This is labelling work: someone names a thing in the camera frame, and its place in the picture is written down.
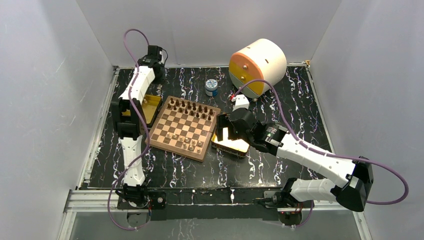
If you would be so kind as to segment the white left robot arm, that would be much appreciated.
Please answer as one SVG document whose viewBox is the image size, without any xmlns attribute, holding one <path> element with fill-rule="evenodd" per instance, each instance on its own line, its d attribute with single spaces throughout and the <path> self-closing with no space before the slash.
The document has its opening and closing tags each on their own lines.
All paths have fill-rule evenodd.
<svg viewBox="0 0 424 240">
<path fill-rule="evenodd" d="M 140 120 L 144 116 L 142 101 L 154 80 L 164 73 L 164 51 L 157 45 L 149 45 L 147 54 L 137 61 L 133 76 L 124 92 L 111 102 L 113 128 L 122 147 L 124 168 L 123 185 L 140 187 L 145 182 L 142 167 L 142 140 L 145 128 Z"/>
</svg>

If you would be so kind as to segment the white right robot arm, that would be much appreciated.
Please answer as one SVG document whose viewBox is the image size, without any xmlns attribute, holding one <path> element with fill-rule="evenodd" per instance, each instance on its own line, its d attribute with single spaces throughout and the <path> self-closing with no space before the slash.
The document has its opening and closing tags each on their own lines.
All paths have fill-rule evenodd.
<svg viewBox="0 0 424 240">
<path fill-rule="evenodd" d="M 246 108 L 218 115 L 216 136 L 220 141 L 224 129 L 230 140 L 241 139 L 257 151 L 294 161 L 324 177 L 289 178 L 280 193 L 258 200 L 258 204 L 279 208 L 295 207 L 306 201 L 329 201 L 354 212 L 364 211 L 374 182 L 372 167 L 365 158 L 343 160 L 322 149 L 312 150 L 312 145 L 295 140 L 287 128 L 277 123 L 261 123 Z"/>
</svg>

